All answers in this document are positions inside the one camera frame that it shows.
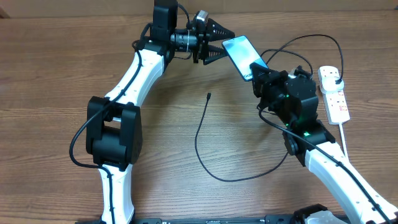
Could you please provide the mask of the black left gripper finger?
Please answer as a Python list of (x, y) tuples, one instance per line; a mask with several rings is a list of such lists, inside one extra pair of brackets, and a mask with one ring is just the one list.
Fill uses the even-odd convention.
[(235, 38), (235, 33), (209, 18), (207, 22), (207, 37), (209, 41), (226, 40)]
[(204, 48), (204, 53), (203, 53), (203, 64), (208, 65), (218, 59), (221, 59), (223, 57), (226, 57), (227, 53), (225, 49), (219, 48), (213, 45), (207, 45)]

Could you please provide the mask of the Galaxy S24+ smartphone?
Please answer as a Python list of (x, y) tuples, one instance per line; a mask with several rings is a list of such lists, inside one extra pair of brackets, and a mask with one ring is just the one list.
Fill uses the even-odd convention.
[(222, 46), (245, 82), (253, 79), (250, 64), (267, 68), (267, 64), (245, 35), (225, 40)]

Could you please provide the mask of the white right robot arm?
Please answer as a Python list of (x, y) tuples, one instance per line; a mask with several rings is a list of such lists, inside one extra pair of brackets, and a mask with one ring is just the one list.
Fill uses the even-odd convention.
[(397, 223), (397, 207), (380, 196), (351, 165), (334, 136), (317, 118), (318, 96), (312, 75), (250, 64), (252, 87), (263, 111), (274, 112), (290, 155), (317, 176), (351, 223)]

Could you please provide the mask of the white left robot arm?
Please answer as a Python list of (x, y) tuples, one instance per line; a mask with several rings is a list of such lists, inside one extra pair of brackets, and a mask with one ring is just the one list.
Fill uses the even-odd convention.
[(87, 117), (71, 140), (69, 156), (79, 166), (97, 169), (103, 188), (98, 223), (133, 223), (132, 168), (143, 145), (141, 106), (177, 52), (208, 65), (226, 56), (212, 43), (234, 38), (233, 31), (198, 11), (177, 28), (177, 1), (155, 1), (152, 22), (132, 43), (134, 58), (119, 83), (104, 97), (94, 96)]

